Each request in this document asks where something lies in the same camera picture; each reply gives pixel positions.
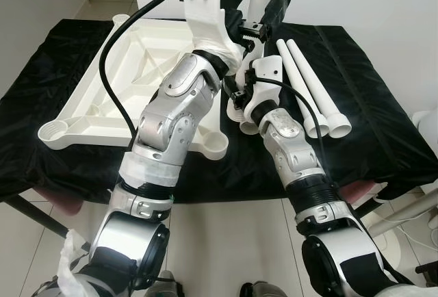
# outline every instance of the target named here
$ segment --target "round hole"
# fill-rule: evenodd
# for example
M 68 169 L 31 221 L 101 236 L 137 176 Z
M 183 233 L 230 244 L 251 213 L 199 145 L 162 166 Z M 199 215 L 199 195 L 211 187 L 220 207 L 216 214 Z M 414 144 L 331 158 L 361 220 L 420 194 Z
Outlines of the round hole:
M 112 17 L 112 21 L 116 25 L 122 25 L 128 18 L 128 14 L 117 14 Z
M 246 135 L 255 135 L 259 133 L 259 128 L 256 124 L 243 121 L 239 124 L 240 131 Z
M 61 120 L 48 122 L 38 130 L 38 137 L 42 141 L 53 141 L 61 138 L 68 129 L 68 125 Z
M 351 132 L 350 125 L 341 125 L 332 129 L 328 134 L 331 138 L 342 138 L 345 135 L 348 135 Z
M 228 138 L 220 131 L 210 131 L 203 136 L 203 144 L 209 152 L 223 152 L 228 147 Z

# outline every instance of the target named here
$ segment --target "table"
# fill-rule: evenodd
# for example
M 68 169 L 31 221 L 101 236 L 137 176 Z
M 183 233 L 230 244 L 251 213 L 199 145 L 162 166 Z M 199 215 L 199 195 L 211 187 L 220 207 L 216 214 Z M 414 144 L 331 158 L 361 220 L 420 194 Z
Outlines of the table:
M 32 209 L 18 196 L 34 187 L 107 203 L 124 148 L 72 145 L 47 148 L 37 137 L 68 100 L 112 28 L 107 21 L 62 20 L 31 57 L 0 100 L 0 201 L 5 201 L 52 231 L 66 228 Z M 282 24 L 266 45 L 293 38 L 352 131 L 342 139 L 324 137 L 331 175 L 341 186 L 357 180 L 388 182 L 378 199 L 391 200 L 438 177 L 438 159 L 399 106 L 366 54 L 342 27 Z M 261 138 L 240 133 L 225 114 L 222 93 L 220 125 L 229 138 L 224 159 L 213 162 L 189 153 L 175 190 L 176 203 L 283 198 L 285 193 Z M 296 101 L 281 92 L 281 106 L 302 123 Z M 315 140 L 308 139 L 316 153 Z M 371 200 L 359 208 L 366 214 L 380 205 Z

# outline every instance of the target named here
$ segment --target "tiled floor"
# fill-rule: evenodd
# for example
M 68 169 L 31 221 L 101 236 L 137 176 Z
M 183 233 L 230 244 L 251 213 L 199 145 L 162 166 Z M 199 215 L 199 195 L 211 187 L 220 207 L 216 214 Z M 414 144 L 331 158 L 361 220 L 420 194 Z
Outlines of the tiled floor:
M 77 18 L 110 20 L 136 10 L 136 0 L 90 0 Z M 356 206 L 380 188 L 377 185 Z M 421 196 L 421 191 L 413 192 L 383 205 L 377 213 L 388 216 Z M 77 216 L 67 217 L 33 191 L 22 195 L 89 241 L 105 212 L 105 206 L 86 203 Z M 427 220 L 425 215 L 402 228 L 432 246 Z M 277 284 L 290 297 L 317 296 L 300 256 L 303 238 L 295 229 L 288 200 L 175 205 L 166 225 L 171 238 L 163 268 L 174 272 L 188 297 L 236 296 L 242 283 L 259 279 Z M 5 204 L 0 204 L 0 232 L 1 295 L 28 297 L 56 273 L 63 239 Z M 414 268 L 438 259 L 437 253 L 409 241 L 399 230 L 395 234 L 402 251 L 399 271 L 424 286 L 424 278 Z

